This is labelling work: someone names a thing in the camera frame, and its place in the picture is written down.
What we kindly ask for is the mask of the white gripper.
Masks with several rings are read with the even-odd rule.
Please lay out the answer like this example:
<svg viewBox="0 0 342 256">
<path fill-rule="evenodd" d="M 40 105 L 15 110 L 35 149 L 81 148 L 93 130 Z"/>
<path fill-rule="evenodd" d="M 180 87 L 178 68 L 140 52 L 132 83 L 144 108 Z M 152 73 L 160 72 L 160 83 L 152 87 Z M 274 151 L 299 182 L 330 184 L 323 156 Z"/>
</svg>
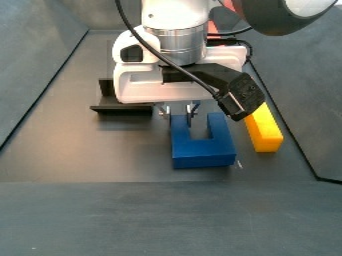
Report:
<svg viewBox="0 0 342 256">
<path fill-rule="evenodd" d="M 180 30 L 154 30 L 139 25 L 134 28 L 148 45 L 159 51 L 175 64 L 216 63 L 236 71 L 242 71 L 246 61 L 244 46 L 206 46 L 204 32 L 200 25 Z M 164 83 L 162 65 L 164 62 L 140 44 L 131 31 L 124 31 L 112 46 L 113 89 L 121 103 L 171 102 L 204 100 L 210 93 L 195 82 Z M 198 114 L 199 102 L 186 106 L 187 125 Z M 159 115 L 168 119 L 171 107 L 158 105 Z"/>
</svg>

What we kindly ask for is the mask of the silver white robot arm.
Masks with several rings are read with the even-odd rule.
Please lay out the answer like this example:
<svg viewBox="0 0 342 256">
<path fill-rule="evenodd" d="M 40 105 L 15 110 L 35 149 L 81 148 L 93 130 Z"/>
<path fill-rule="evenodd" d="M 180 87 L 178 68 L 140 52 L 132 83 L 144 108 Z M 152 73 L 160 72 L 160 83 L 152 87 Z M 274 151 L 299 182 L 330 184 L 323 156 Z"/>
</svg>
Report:
<svg viewBox="0 0 342 256">
<path fill-rule="evenodd" d="M 211 46 L 207 29 L 216 0 L 142 0 L 142 24 L 128 25 L 112 46 L 113 92 L 124 103 L 212 98 L 235 121 L 248 115 L 238 81 L 243 46 Z"/>
</svg>

